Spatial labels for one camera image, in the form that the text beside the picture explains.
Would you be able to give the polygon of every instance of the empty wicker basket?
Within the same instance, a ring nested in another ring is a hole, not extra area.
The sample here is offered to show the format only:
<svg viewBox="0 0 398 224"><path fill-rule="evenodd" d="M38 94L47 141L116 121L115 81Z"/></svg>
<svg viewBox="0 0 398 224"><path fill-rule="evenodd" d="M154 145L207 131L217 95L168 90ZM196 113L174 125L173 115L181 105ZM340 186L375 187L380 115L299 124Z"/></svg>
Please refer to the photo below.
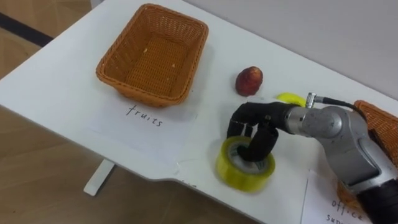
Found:
<svg viewBox="0 0 398 224"><path fill-rule="evenodd" d="M398 167L398 118L365 101L359 100L355 102L355 106L365 114L369 130L374 129L377 132L386 148L385 153ZM337 186L337 194L347 206L361 210L359 203L341 183Z"/></svg>
<svg viewBox="0 0 398 224"><path fill-rule="evenodd" d="M99 62L97 77L149 106L179 104L188 96L207 35L205 23L145 4Z"/></svg>

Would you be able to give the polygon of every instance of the white paper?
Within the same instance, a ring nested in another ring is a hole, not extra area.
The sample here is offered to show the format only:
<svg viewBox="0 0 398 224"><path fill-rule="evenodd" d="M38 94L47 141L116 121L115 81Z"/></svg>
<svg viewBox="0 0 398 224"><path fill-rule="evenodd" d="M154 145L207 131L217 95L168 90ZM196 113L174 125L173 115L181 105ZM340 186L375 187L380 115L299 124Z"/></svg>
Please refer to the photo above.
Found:
<svg viewBox="0 0 398 224"><path fill-rule="evenodd" d="M195 118L182 106L158 109L117 97L98 111L90 128L174 166Z"/></svg>
<svg viewBox="0 0 398 224"><path fill-rule="evenodd" d="M371 222L365 215L349 209L339 200L331 180L310 171L301 224L371 224Z"/></svg>

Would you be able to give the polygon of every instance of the black baseboard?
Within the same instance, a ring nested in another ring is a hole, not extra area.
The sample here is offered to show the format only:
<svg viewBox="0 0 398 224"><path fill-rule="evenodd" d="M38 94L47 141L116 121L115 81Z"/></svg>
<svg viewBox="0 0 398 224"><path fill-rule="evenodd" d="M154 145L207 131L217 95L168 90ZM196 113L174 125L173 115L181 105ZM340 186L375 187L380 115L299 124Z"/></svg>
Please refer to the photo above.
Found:
<svg viewBox="0 0 398 224"><path fill-rule="evenodd" d="M49 35L37 31L2 13L0 13L0 27L40 47L46 46L53 40Z"/></svg>

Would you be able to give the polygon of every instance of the silver robotic arm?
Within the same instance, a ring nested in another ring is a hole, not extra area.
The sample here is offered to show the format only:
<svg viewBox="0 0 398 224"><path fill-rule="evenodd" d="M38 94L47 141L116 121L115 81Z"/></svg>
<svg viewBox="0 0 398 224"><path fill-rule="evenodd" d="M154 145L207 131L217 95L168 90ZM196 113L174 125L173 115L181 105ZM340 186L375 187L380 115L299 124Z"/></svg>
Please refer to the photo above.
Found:
<svg viewBox="0 0 398 224"><path fill-rule="evenodd" d="M352 194L398 177L397 169L371 140L365 120L357 113L338 106L295 107L285 118L290 133L321 143L329 166Z"/></svg>
<svg viewBox="0 0 398 224"><path fill-rule="evenodd" d="M251 162L261 161L271 152L277 129L315 138L332 171L356 196L371 221L398 223L398 170L369 137L365 119L339 106L312 108L315 101L324 99L309 94L306 108L279 102L245 103L233 114L227 138L243 133L251 137L252 127L258 125L249 147L238 148L241 158Z"/></svg>

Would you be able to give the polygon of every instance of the tape roll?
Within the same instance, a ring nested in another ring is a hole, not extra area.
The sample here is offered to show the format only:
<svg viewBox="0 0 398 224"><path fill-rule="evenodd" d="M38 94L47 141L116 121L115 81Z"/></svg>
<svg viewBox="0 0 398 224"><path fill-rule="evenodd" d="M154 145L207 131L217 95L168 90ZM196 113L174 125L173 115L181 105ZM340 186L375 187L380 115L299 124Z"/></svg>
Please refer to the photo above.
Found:
<svg viewBox="0 0 398 224"><path fill-rule="evenodd" d="M265 186L275 170L275 160L269 154L261 162L239 160L236 148L249 146L251 138L244 136L230 137L224 141L216 161L216 171L230 187L244 192L256 192Z"/></svg>

